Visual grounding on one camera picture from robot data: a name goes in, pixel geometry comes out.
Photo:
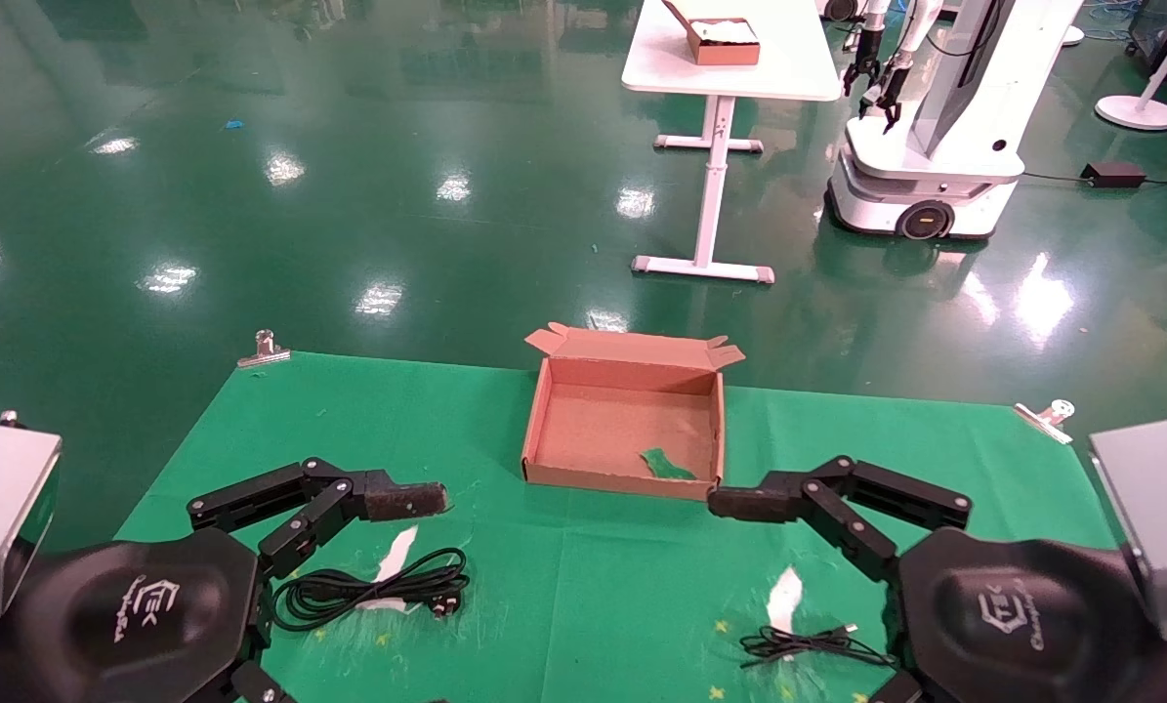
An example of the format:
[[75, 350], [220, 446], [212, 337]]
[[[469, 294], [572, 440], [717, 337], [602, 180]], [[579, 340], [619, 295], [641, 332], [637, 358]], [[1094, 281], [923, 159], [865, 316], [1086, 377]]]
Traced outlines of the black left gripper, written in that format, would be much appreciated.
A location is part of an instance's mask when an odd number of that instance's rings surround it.
[[[287, 578], [352, 520], [446, 507], [443, 483], [314, 457], [190, 499], [203, 530], [187, 537], [39, 557], [0, 619], [0, 702], [296, 702], [257, 662], [271, 641], [263, 577]], [[228, 534], [279, 515], [258, 559]]]

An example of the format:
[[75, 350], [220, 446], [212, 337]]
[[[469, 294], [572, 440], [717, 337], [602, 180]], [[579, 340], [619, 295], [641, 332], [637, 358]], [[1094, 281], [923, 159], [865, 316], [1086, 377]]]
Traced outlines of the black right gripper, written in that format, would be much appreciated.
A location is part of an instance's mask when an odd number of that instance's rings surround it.
[[892, 584], [894, 671], [871, 703], [1167, 702], [1167, 641], [1118, 549], [932, 531], [897, 556], [857, 506], [928, 531], [966, 529], [958, 490], [839, 455], [757, 486], [717, 486], [713, 516], [811, 527]]

